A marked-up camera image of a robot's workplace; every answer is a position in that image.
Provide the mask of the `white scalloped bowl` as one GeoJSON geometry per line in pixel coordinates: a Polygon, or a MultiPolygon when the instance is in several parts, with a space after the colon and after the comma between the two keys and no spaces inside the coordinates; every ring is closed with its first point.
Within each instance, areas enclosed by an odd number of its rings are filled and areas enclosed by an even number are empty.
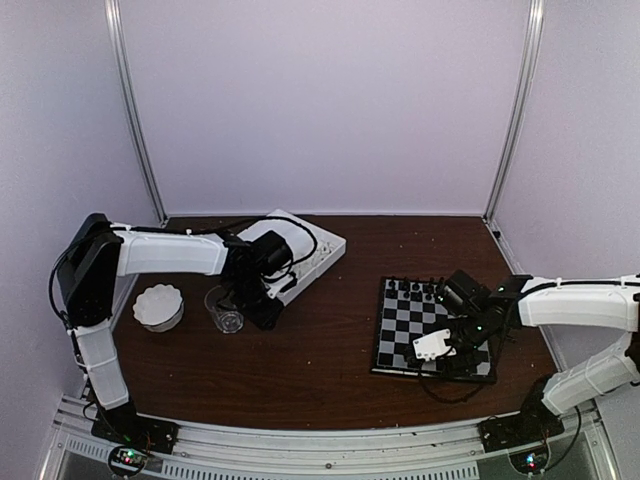
{"type": "Polygon", "coordinates": [[[164,333],[182,320],[184,299],[174,286],[157,284],[138,295],[132,309],[134,319],[145,329],[164,333]]]}

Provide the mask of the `white plastic compartment tray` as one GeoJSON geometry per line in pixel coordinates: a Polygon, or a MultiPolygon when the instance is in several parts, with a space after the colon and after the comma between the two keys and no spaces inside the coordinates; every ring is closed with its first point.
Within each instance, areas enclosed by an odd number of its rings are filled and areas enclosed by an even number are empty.
{"type": "Polygon", "coordinates": [[[270,283],[284,275],[292,273],[296,276],[297,285],[274,298],[286,306],[346,253],[347,241],[337,234],[281,209],[270,212],[267,217],[267,220],[258,220],[242,230],[239,237],[245,241],[254,241],[260,235],[274,231],[286,240],[292,251],[293,260],[286,262],[283,267],[274,274],[268,275],[263,281],[267,291],[270,283]],[[331,242],[335,249],[322,262],[312,262],[310,258],[321,241],[331,242]]]}

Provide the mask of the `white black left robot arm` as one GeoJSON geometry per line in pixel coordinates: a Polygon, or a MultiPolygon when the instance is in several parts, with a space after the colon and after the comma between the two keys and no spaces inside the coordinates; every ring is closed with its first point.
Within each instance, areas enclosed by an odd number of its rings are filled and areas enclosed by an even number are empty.
{"type": "Polygon", "coordinates": [[[284,309],[282,293],[297,283],[296,264],[311,257],[317,241],[306,226],[283,215],[241,232],[217,228],[191,233],[109,221],[89,215],[52,267],[48,293],[87,374],[106,429],[123,444],[144,433],[122,374],[111,331],[115,283],[120,277],[186,273],[218,277],[232,305],[261,330],[271,330],[284,309]]]}

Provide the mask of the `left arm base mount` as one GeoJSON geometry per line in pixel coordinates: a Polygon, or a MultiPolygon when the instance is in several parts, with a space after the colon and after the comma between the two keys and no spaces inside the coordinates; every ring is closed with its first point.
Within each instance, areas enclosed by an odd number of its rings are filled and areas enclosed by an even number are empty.
{"type": "Polygon", "coordinates": [[[176,423],[141,417],[133,426],[117,430],[98,416],[91,427],[94,437],[114,443],[107,454],[107,466],[119,477],[132,477],[157,463],[159,454],[171,454],[177,441],[176,423]]]}

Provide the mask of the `left aluminium frame post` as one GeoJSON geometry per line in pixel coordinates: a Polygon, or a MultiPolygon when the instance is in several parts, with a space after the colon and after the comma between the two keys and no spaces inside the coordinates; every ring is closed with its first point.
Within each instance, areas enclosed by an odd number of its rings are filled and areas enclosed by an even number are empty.
{"type": "Polygon", "coordinates": [[[132,139],[135,157],[157,222],[161,226],[164,226],[168,222],[169,217],[162,201],[156,175],[151,164],[142,128],[141,117],[136,102],[131,69],[126,50],[120,2],[117,0],[106,0],[104,2],[104,9],[107,29],[118,71],[127,126],[132,139]]]}

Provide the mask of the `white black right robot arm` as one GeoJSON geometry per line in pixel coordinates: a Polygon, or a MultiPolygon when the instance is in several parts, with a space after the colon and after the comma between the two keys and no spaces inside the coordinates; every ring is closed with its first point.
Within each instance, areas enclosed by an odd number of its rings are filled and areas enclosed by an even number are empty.
{"type": "Polygon", "coordinates": [[[489,289],[457,270],[437,285],[434,297],[453,318],[429,327],[405,357],[413,366],[438,361],[446,376],[476,366],[478,347],[511,327],[564,324],[622,331],[603,351],[532,385],[519,413],[510,418],[519,440],[533,441],[567,410],[639,381],[639,279],[634,275],[595,280],[511,275],[489,289]]]}

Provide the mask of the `right aluminium frame post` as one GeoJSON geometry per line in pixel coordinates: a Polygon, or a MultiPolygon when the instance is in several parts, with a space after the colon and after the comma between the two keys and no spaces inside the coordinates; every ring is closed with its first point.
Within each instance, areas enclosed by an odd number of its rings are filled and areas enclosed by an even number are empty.
{"type": "Polygon", "coordinates": [[[492,224],[494,222],[499,202],[506,186],[511,162],[515,155],[517,142],[524,121],[526,105],[539,58],[544,18],[545,1],[531,0],[529,2],[521,64],[512,109],[507,124],[507,131],[498,162],[498,168],[494,177],[488,203],[483,214],[483,220],[487,224],[492,224]]]}

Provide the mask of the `aluminium frame post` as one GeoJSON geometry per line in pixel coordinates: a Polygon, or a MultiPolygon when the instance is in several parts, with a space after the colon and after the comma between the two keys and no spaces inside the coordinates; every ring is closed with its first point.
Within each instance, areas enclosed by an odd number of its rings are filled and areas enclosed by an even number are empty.
{"type": "Polygon", "coordinates": [[[120,2],[117,0],[106,0],[104,2],[104,9],[107,29],[118,71],[127,126],[132,139],[135,157],[157,222],[161,226],[164,226],[168,222],[169,217],[162,201],[156,175],[151,164],[142,128],[141,117],[136,102],[131,69],[126,50],[120,2]]]}
{"type": "Polygon", "coordinates": [[[526,105],[539,58],[544,18],[545,1],[531,0],[529,2],[521,64],[512,109],[507,124],[507,131],[498,162],[498,168],[494,177],[488,203],[483,214],[483,220],[487,224],[492,224],[494,222],[499,202],[506,186],[511,162],[515,155],[517,142],[524,121],[526,105]]]}

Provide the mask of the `front aluminium rail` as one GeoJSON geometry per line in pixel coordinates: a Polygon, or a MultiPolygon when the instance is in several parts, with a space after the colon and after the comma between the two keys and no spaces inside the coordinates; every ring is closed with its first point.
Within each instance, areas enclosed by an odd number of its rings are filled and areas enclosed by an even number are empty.
{"type": "Polygon", "coordinates": [[[549,456],[542,479],[619,479],[596,408],[563,419],[544,443],[489,452],[474,420],[420,427],[279,431],[182,422],[169,454],[154,453],[142,479],[521,479],[525,452],[549,456]]]}

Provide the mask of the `row of black chess pieces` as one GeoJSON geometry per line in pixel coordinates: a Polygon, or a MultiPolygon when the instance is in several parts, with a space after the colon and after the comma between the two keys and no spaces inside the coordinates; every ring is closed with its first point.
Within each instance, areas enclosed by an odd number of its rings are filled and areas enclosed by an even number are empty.
{"type": "Polygon", "coordinates": [[[430,277],[426,281],[389,277],[383,280],[382,295],[385,299],[392,300],[438,302],[437,291],[444,281],[443,277],[430,277]]]}

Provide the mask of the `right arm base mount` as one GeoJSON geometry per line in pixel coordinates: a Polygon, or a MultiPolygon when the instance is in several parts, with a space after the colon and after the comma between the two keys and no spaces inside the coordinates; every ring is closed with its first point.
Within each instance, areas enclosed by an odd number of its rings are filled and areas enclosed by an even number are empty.
{"type": "Polygon", "coordinates": [[[565,432],[556,417],[542,420],[521,413],[492,416],[478,424],[486,453],[506,450],[513,469],[520,474],[541,474],[551,466],[549,440],[565,432]]]}

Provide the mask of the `black white chess board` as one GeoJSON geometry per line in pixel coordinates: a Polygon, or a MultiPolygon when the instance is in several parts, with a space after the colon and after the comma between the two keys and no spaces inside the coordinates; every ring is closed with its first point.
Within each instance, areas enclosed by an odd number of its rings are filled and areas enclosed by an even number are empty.
{"type": "Polygon", "coordinates": [[[507,310],[496,293],[461,273],[438,281],[384,277],[371,372],[493,383],[493,337],[507,310]]]}

